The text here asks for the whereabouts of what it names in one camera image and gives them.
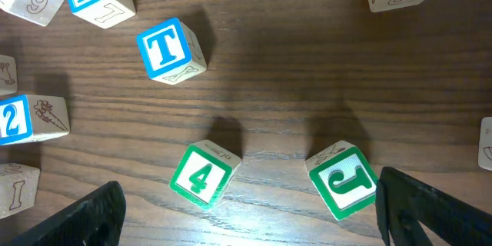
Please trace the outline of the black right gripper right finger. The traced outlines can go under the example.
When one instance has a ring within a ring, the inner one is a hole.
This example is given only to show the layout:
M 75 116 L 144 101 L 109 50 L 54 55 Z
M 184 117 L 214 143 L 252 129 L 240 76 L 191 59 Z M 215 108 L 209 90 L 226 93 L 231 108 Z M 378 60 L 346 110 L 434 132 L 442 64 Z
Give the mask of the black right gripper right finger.
M 376 190 L 377 225 L 383 242 L 431 245 L 423 226 L 450 245 L 490 245 L 491 215 L 392 167 Z

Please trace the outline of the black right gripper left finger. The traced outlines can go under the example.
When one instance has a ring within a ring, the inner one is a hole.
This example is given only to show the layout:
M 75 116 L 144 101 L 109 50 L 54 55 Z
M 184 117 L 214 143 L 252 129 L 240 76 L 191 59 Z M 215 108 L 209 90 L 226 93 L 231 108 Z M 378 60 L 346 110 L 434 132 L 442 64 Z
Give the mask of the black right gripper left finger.
M 126 200 L 121 185 L 110 181 L 13 238 L 12 246 L 118 246 Z

